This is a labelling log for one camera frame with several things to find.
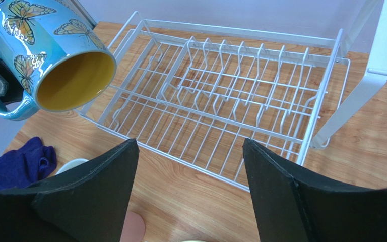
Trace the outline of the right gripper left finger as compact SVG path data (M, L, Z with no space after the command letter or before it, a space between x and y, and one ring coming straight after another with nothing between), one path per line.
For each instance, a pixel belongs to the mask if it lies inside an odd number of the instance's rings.
M0 190L0 241L120 241L138 160L128 139L26 188Z

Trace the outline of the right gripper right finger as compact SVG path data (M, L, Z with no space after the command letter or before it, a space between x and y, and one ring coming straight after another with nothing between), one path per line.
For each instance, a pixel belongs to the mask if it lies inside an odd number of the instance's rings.
M326 177L248 138L243 159L261 241L387 241L387 188Z

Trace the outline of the orange bowl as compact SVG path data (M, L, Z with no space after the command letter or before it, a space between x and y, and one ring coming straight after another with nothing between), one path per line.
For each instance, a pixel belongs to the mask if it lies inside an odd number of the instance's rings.
M83 163L86 163L88 162L88 159L85 159L85 158L77 158L77 159L73 159L69 162L67 162L66 164L64 164L57 172L56 172L56 175L58 174L61 174L67 170L70 170L76 166L79 166Z

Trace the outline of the pink plastic cup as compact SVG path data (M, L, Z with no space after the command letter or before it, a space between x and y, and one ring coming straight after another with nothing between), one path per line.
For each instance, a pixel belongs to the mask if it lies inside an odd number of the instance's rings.
M145 222L143 218L132 211L125 215L120 242L142 242L145 235Z

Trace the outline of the blue butterfly mug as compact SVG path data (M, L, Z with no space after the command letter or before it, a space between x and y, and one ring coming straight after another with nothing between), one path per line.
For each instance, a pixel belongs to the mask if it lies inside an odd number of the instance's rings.
M18 107L0 100L0 117L25 120L64 112L99 96L117 62L81 18L58 1L0 1L0 62L22 86Z

